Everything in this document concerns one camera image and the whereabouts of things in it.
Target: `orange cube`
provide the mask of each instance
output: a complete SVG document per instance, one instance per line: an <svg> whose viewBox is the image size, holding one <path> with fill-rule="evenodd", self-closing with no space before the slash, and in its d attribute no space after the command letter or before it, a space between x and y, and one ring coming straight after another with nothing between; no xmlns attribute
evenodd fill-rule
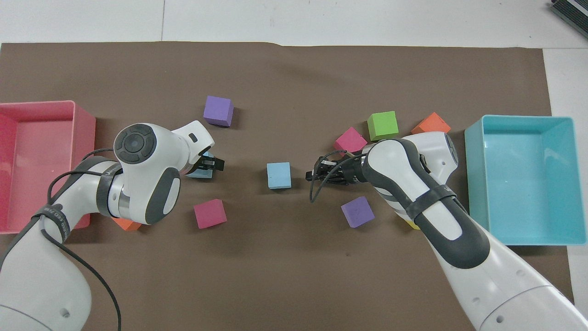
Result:
<svg viewBox="0 0 588 331"><path fill-rule="evenodd" d="M443 121L441 116L437 115L436 112L429 115L425 118L419 125L415 126L414 129L410 131L412 134L423 133L423 132L432 132L432 131L441 131L444 133L448 133L451 130L451 127Z"/></svg>
<svg viewBox="0 0 588 331"><path fill-rule="evenodd" d="M133 222L127 219L116 219L113 217L112 220L115 221L118 226L125 231L135 231L141 226L141 223Z"/></svg>

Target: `white tile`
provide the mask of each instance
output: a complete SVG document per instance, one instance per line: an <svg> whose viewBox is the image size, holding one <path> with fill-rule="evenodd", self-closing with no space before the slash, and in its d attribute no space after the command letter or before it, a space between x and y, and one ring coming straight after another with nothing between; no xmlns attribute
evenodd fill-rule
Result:
<svg viewBox="0 0 588 331"><path fill-rule="evenodd" d="M588 211L588 49L544 49L545 72L554 116L570 116L576 123L576 141ZM568 246L570 277L576 307L588 317L588 246Z"/></svg>
<svg viewBox="0 0 588 331"><path fill-rule="evenodd" d="M588 48L546 0L166 0L163 40Z"/></svg>
<svg viewBox="0 0 588 331"><path fill-rule="evenodd" d="M158 41L163 0L1 0L0 42Z"/></svg>

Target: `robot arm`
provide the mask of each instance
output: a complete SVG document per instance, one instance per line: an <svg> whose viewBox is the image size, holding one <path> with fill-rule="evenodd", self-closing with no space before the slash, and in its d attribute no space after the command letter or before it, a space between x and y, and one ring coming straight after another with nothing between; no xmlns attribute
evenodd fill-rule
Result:
<svg viewBox="0 0 588 331"><path fill-rule="evenodd" d="M339 170L337 183L341 178L370 182L398 215L420 227L476 330L588 330L580 312L471 219L445 185L457 167L449 137L423 133L383 140L363 153ZM329 181L325 172L340 163L323 163L315 177ZM358 166L361 174L354 174Z"/></svg>
<svg viewBox="0 0 588 331"><path fill-rule="evenodd" d="M120 163L83 160L80 173L68 178L0 260L0 329L81 330L91 308L89 286L42 230L62 243L84 214L96 212L154 224L173 209L179 175L196 170L213 145L198 121L174 131L134 124L115 139ZM222 160L212 162L222 170Z"/></svg>

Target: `pink bin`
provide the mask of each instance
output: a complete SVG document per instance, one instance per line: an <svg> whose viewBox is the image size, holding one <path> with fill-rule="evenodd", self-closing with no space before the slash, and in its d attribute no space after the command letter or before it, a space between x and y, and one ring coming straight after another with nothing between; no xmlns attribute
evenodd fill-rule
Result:
<svg viewBox="0 0 588 331"><path fill-rule="evenodd" d="M73 101L0 104L0 234L24 228L51 181L94 149L95 134L96 118ZM75 228L89 224L85 215Z"/></svg>

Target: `green block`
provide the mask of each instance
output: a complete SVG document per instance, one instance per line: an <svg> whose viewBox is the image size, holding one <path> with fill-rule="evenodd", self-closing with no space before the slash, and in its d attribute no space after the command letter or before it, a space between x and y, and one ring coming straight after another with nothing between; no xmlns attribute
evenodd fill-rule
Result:
<svg viewBox="0 0 588 331"><path fill-rule="evenodd" d="M369 138L372 141L392 138L398 133L396 112L386 111L372 114L367 119L367 127L369 128Z"/></svg>

